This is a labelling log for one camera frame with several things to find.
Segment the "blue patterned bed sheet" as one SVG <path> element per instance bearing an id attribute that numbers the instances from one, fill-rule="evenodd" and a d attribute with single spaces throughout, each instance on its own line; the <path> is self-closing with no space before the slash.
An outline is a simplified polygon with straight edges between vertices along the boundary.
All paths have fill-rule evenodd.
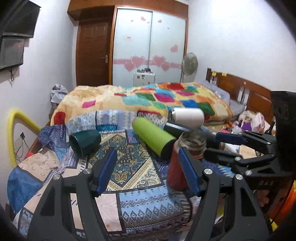
<path id="1" fill-rule="evenodd" d="M 103 110 L 83 114 L 67 124 L 41 129 L 38 152 L 16 166 L 8 178 L 8 197 L 15 213 L 13 224 L 26 236 L 44 190 L 54 175 L 78 175 L 117 150 L 117 163 L 106 191 L 95 199 L 113 240 L 179 240 L 192 223 L 200 198 L 167 186 L 168 162 L 162 160 L 134 132 L 132 122 L 144 117 L 162 128 L 159 114 Z M 101 143 L 87 157 L 77 157 L 68 137 L 98 130 Z"/>

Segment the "wooden headboard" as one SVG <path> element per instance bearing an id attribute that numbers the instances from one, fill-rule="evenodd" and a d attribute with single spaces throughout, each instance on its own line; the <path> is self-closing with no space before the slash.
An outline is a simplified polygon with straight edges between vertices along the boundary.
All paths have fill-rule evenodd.
<path id="1" fill-rule="evenodd" d="M 220 89 L 228 92 L 232 100 L 245 104 L 247 110 L 262 113 L 268 123 L 272 121 L 273 105 L 269 89 L 228 73 L 215 72 L 210 68 L 207 69 L 206 80 L 214 82 Z"/>

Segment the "dark green mug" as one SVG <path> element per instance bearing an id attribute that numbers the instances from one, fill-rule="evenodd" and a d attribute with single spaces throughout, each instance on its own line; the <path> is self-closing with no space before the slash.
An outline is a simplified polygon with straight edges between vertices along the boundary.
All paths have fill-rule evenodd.
<path id="1" fill-rule="evenodd" d="M 71 134 L 69 143 L 75 155 L 84 158 L 100 145 L 101 135 L 98 130 L 81 131 Z"/>

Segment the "red steel thermos cup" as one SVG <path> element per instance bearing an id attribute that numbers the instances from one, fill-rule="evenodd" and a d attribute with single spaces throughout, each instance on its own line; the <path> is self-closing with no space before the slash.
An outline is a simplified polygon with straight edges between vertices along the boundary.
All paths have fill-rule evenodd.
<path id="1" fill-rule="evenodd" d="M 190 160 L 201 161 L 206 150 L 205 135 L 196 130 L 185 131 L 176 140 L 170 159 L 166 183 L 174 191 L 188 189 L 186 176 L 192 174 Z"/>

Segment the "standing electric fan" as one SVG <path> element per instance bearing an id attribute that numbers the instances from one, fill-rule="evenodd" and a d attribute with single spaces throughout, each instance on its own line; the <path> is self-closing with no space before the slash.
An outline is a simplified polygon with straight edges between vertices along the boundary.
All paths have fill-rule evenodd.
<path id="1" fill-rule="evenodd" d="M 181 70 L 182 83 L 194 82 L 198 71 L 198 58 L 194 53 L 190 52 L 183 58 Z"/>

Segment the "black tumbler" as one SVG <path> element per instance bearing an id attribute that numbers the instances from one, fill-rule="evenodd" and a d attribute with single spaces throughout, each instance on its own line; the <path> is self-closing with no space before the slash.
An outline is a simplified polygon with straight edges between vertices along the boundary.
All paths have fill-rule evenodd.
<path id="1" fill-rule="evenodd" d="M 205 135 L 208 145 L 211 145 L 214 143 L 219 143 L 218 141 L 215 140 L 216 136 L 214 134 L 210 133 L 204 126 L 201 126 L 200 128 L 190 129 L 190 128 L 187 128 L 184 126 L 176 125 L 175 123 L 166 122 L 163 130 L 170 133 L 175 138 L 179 138 L 181 136 L 181 134 L 185 131 L 196 130 L 196 131 L 202 132 Z"/>

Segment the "frosted glass wardrobe doors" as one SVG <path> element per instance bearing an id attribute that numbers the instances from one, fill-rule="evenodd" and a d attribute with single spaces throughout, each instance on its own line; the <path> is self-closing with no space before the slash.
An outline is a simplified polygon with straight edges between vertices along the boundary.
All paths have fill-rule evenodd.
<path id="1" fill-rule="evenodd" d="M 132 87 L 133 74 L 150 68 L 155 83 L 181 80 L 186 20 L 141 9 L 119 8 L 116 13 L 112 83 Z"/>

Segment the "brown wooden door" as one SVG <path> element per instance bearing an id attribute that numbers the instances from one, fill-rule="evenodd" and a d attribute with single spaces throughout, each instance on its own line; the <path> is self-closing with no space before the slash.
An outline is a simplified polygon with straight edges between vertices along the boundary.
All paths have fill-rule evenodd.
<path id="1" fill-rule="evenodd" d="M 111 19 L 81 21 L 76 45 L 77 85 L 109 83 Z"/>

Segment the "wall mounted black television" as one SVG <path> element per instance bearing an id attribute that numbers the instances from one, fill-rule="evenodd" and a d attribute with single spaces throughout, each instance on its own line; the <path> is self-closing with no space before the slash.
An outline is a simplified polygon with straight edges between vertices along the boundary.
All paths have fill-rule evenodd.
<path id="1" fill-rule="evenodd" d="M 27 1 L 4 30 L 1 37 L 1 71 L 23 64 L 25 40 L 34 37 L 40 8 Z"/>

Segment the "white tumbler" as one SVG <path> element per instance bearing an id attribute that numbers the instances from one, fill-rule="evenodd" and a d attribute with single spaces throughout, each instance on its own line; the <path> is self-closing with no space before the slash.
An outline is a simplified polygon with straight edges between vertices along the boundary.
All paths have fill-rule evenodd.
<path id="1" fill-rule="evenodd" d="M 199 108 L 172 108 L 168 121 L 187 128 L 199 128 L 204 124 L 205 115 Z"/>

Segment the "grey pillow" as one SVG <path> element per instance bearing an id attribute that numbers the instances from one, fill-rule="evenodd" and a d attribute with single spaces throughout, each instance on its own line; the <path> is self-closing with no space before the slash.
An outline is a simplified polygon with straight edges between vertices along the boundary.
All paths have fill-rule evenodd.
<path id="1" fill-rule="evenodd" d="M 199 84 L 204 85 L 208 89 L 212 90 L 220 99 L 227 102 L 229 104 L 234 116 L 239 116 L 242 112 L 246 110 L 246 106 L 239 101 L 232 100 L 230 98 L 230 94 L 225 90 L 219 88 L 215 84 L 209 83 L 207 80 L 199 80 L 197 81 Z"/>

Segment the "lime green tumbler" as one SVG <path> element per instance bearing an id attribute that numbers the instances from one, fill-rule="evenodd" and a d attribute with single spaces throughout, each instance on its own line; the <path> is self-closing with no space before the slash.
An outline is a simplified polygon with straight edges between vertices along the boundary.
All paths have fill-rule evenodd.
<path id="1" fill-rule="evenodd" d="M 165 161 L 170 160 L 177 140 L 173 135 L 143 117 L 134 119 L 132 128 L 159 157 Z"/>

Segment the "white small cabinet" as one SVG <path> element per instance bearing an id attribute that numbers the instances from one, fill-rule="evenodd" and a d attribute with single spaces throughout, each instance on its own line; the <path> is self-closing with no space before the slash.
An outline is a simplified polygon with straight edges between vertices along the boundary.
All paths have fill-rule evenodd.
<path id="1" fill-rule="evenodd" d="M 144 86 L 155 83 L 156 75 L 150 68 L 138 69 L 133 74 L 133 86 Z"/>

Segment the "grey clothes pile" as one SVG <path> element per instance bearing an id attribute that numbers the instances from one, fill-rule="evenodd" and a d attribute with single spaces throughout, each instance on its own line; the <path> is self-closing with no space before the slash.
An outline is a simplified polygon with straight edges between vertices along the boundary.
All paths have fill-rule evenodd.
<path id="1" fill-rule="evenodd" d="M 59 104 L 67 94 L 68 90 L 63 85 L 55 84 L 51 90 L 51 103 Z"/>

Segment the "colourful patchwork blanket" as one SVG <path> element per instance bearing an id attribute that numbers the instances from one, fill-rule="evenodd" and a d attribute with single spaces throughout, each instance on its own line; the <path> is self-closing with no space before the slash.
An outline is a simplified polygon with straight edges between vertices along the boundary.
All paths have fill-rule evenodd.
<path id="1" fill-rule="evenodd" d="M 128 110 L 167 116 L 171 108 L 199 108 L 206 121 L 225 121 L 234 114 L 227 101 L 196 82 L 158 83 L 139 87 L 78 86 L 59 103 L 51 125 L 66 124 L 96 110 Z"/>

